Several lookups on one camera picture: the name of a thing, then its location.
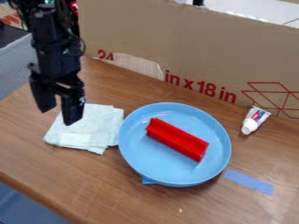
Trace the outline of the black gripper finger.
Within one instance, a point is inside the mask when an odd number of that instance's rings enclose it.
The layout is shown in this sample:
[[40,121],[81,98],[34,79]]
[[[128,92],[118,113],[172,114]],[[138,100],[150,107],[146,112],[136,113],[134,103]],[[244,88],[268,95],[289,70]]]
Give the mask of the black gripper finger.
[[61,97],[61,116],[66,126],[77,122],[82,117],[85,104],[84,94],[65,94]]
[[52,85],[40,82],[30,83],[32,96],[38,110],[45,113],[56,107],[56,98]]

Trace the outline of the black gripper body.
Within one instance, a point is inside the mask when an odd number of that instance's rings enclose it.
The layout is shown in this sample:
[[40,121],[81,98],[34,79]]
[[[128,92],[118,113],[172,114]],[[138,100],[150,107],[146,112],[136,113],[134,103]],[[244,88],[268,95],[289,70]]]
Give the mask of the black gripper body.
[[33,96],[82,96],[84,83],[78,78],[80,42],[60,40],[32,42],[37,62],[29,63],[30,89]]

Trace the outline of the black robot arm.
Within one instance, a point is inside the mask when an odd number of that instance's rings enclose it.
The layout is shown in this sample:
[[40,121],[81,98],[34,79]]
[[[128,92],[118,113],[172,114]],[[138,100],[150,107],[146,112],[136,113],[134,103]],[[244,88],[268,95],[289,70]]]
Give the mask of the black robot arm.
[[65,125],[82,117],[85,95],[78,78],[80,37],[72,30],[70,10],[64,0],[16,0],[14,6],[29,33],[37,62],[28,64],[29,84],[38,110],[44,113],[56,107],[60,96]]

